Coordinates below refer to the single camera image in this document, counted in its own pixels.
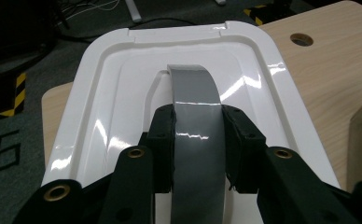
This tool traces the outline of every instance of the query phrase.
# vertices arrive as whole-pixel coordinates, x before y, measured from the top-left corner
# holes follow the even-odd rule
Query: glossy white surface
[[[323,181],[338,186],[278,49],[266,33],[237,21],[122,29],[94,41],[78,68],[43,184],[72,178],[87,186],[112,173],[155,109],[172,102],[168,64],[205,67],[222,104],[241,108],[268,146],[297,150]],[[157,223],[169,223],[171,196],[158,196]],[[260,222],[254,195],[226,193],[224,223]]]

